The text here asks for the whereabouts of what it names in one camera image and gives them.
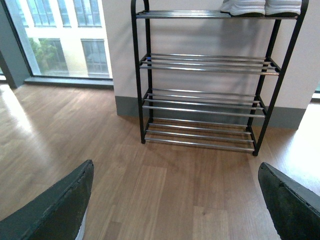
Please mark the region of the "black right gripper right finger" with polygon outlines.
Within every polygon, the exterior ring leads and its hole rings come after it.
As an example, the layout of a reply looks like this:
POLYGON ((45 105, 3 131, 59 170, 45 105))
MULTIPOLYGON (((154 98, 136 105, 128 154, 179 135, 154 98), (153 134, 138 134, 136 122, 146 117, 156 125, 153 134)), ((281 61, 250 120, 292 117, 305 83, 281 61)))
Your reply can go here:
POLYGON ((274 227, 282 240, 320 238, 320 197, 263 162, 258 181, 274 227))

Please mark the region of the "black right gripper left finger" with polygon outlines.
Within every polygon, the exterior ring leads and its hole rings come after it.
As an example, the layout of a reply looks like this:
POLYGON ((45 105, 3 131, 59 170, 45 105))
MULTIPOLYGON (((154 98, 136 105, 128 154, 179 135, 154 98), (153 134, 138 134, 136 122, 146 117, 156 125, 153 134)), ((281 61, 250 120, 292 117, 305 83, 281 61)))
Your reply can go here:
POLYGON ((94 164, 86 160, 0 222, 2 240, 75 240, 91 197, 94 164))

